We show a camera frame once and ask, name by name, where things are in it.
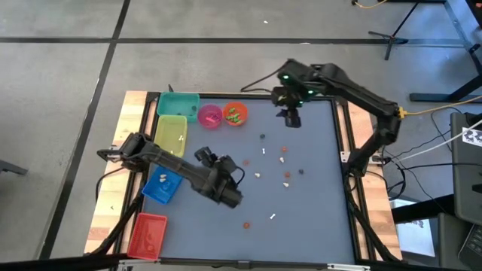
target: black tripod stand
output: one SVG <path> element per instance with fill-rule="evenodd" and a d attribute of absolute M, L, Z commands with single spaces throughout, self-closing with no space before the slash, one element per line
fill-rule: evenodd
<path fill-rule="evenodd" d="M 386 53 L 385 53 L 385 60 L 388 60 L 389 57 L 390 57 L 390 52 L 392 52 L 392 46 L 394 44 L 406 44 L 408 42 L 408 39 L 407 38 L 398 38 L 396 37 L 398 31 L 400 30 L 400 28 L 404 25 L 404 23 L 407 21 L 408 17 L 412 14 L 412 12 L 415 10 L 416 6 L 419 5 L 420 2 L 417 2 L 415 3 L 415 5 L 413 5 L 412 9 L 408 12 L 407 16 L 405 16 L 404 20 L 401 21 L 400 25 L 397 27 L 397 29 L 395 30 L 395 32 L 393 32 L 393 35 L 386 35 L 386 34 L 382 34 L 382 33 L 377 33 L 377 32 L 373 32 L 373 31 L 368 31 L 368 34 L 370 35 L 378 35 L 382 38 L 384 38 L 385 40 L 387 40 L 387 44 L 388 44 L 388 47 L 386 48 Z"/>

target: blue bowl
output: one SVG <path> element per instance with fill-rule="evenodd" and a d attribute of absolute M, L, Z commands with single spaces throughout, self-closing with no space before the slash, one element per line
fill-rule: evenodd
<path fill-rule="evenodd" d="M 160 94 L 157 114 L 185 116 L 188 122 L 196 122 L 199 103 L 200 97 L 197 93 L 164 92 Z"/>
<path fill-rule="evenodd" d="M 162 174 L 166 175 L 166 180 L 163 182 L 160 181 Z M 162 166 L 158 166 L 149 178 L 148 183 L 144 186 L 144 189 L 142 189 L 142 193 L 161 204 L 167 204 L 178 189 L 181 181 L 181 176 Z"/>

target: yellow cable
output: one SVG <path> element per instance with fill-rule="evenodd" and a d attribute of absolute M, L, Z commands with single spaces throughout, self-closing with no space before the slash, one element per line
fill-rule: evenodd
<path fill-rule="evenodd" d="M 472 99 L 468 99 L 468 100 L 463 101 L 463 102 L 456 102 L 456 103 L 453 103 L 453 104 L 444 105 L 444 106 L 440 106 L 440 107 L 432 108 L 432 109 L 427 109 L 427 110 L 420 111 L 420 112 L 406 112 L 402 107 L 400 107 L 399 108 L 399 116 L 400 116 L 400 118 L 404 118 L 405 116 L 416 116 L 416 115 L 420 115 L 420 114 L 426 114 L 426 113 L 430 113 L 432 111 L 436 111 L 436 110 L 443 109 L 443 108 L 448 108 L 448 107 L 451 107 L 451 106 L 463 105 L 463 104 L 475 101 L 476 99 L 480 99 L 480 98 L 482 98 L 482 95 L 477 96 L 477 97 L 472 98 Z"/>
<path fill-rule="evenodd" d="M 359 8 L 370 9 L 370 8 L 375 8 L 376 6 L 381 5 L 381 4 L 383 4 L 383 3 L 387 2 L 387 1 L 388 1 L 388 0 L 383 0 L 383 1 L 381 1 L 380 3 L 377 3 L 377 4 L 372 5 L 372 6 L 364 6 L 364 5 L 359 4 L 358 2 L 353 2 L 353 3 L 355 3 L 355 5 L 357 5 Z"/>

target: pink bowl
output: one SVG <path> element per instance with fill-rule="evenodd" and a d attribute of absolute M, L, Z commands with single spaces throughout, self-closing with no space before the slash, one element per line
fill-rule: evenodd
<path fill-rule="evenodd" d="M 217 105 L 204 105 L 199 112 L 197 112 L 197 121 L 207 128 L 216 129 L 223 118 L 223 111 Z"/>

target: orange bowl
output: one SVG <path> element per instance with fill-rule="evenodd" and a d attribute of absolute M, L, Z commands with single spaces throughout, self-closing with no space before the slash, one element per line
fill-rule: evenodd
<path fill-rule="evenodd" d="M 229 110 L 232 108 L 235 110 L 233 113 L 230 113 Z M 240 122 L 234 123 L 233 121 L 226 119 L 227 116 L 233 116 L 235 114 L 239 114 L 238 120 L 240 120 Z M 223 108 L 223 118 L 226 120 L 227 124 L 231 126 L 242 125 L 248 120 L 248 108 L 242 102 L 229 102 Z"/>

